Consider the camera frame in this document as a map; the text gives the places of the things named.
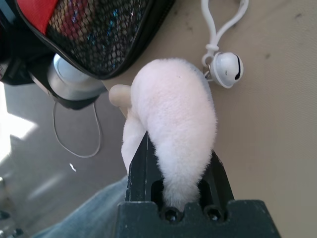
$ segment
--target beige table surface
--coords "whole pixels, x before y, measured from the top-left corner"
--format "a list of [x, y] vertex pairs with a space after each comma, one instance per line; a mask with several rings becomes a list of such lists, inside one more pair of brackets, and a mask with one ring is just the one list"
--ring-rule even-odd
[[[218, 27], [237, 2], [210, 1]], [[139, 60], [104, 84], [131, 84], [157, 58], [201, 68], [208, 38], [200, 0], [176, 0]], [[283, 237], [317, 237], [317, 1], [250, 0], [219, 46], [245, 66], [232, 89], [210, 84], [219, 119], [215, 151], [235, 197], [265, 201]]]

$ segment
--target white cable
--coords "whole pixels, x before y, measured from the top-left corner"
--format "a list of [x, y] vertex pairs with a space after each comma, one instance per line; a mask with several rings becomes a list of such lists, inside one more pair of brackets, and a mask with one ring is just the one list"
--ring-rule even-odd
[[214, 24], [213, 17], [209, 11], [209, 0], [202, 0], [202, 12], [210, 31], [210, 42], [206, 45], [207, 53], [202, 58], [202, 64], [207, 67], [207, 58], [213, 58], [214, 53], [219, 50], [218, 43], [222, 35], [234, 24], [236, 24], [246, 13], [249, 0], [240, 0], [240, 6], [235, 16], [224, 24], [218, 32]]
[[60, 144], [65, 150], [67, 150], [68, 152], [70, 152], [70, 153], [72, 153], [73, 155], [75, 155], [75, 156], [77, 156], [77, 157], [80, 157], [80, 158], [91, 158], [91, 157], [95, 156], [96, 154], [98, 154], [98, 152], [100, 151], [100, 146], [101, 146], [101, 141], [102, 141], [102, 133], [101, 133], [100, 122], [99, 122], [99, 119], [98, 119], [98, 116], [97, 116], [97, 112], [96, 112], [96, 104], [93, 103], [93, 107], [94, 107], [95, 118], [96, 118], [96, 122], [97, 122], [97, 126], [98, 126], [99, 142], [98, 142], [98, 147], [97, 147], [96, 151], [95, 151], [93, 154], [91, 154], [91, 155], [78, 155], [78, 154], [72, 152], [70, 149], [68, 149], [68, 148], [60, 141], [59, 136], [58, 136], [57, 131], [56, 131], [56, 125], [55, 125], [56, 105], [57, 105], [57, 103], [55, 102], [55, 103], [54, 103], [54, 107], [53, 107], [53, 127], [54, 127], [54, 133], [55, 133], [56, 139], [57, 139], [57, 141], [59, 142], [59, 144]]

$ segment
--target gray floor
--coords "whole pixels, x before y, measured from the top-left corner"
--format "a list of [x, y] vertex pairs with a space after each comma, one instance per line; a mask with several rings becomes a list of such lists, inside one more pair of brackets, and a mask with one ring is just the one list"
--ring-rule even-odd
[[[0, 164], [5, 186], [0, 206], [28, 237], [67, 216], [96, 191], [125, 174], [120, 147], [124, 117], [107, 93], [97, 100], [104, 140], [98, 155], [78, 158], [64, 150], [53, 133], [53, 100], [36, 85], [5, 86], [7, 111], [37, 124], [24, 140], [11, 136], [11, 154]], [[63, 142], [80, 154], [92, 153], [98, 131], [92, 106], [71, 111], [61, 105], [56, 127]], [[10, 229], [0, 223], [1, 229]]]

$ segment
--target white plastic hook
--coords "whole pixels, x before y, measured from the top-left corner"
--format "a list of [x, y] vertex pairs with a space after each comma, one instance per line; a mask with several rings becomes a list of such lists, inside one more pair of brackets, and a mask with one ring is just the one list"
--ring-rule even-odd
[[249, 0], [241, 0], [238, 12], [234, 17], [224, 24], [218, 32], [213, 21], [213, 17], [209, 11], [209, 0], [202, 0], [202, 12], [210, 31], [210, 42], [206, 45], [207, 53], [202, 58], [202, 64], [207, 67], [207, 58], [214, 57], [214, 53], [219, 50], [218, 43], [222, 35], [234, 24], [236, 24], [246, 13], [249, 6]]

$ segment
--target beige knob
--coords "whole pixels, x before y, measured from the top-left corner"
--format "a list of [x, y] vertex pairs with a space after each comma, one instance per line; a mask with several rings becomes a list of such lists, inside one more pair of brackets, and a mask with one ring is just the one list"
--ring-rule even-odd
[[114, 85], [109, 91], [109, 100], [116, 107], [131, 107], [131, 86]]

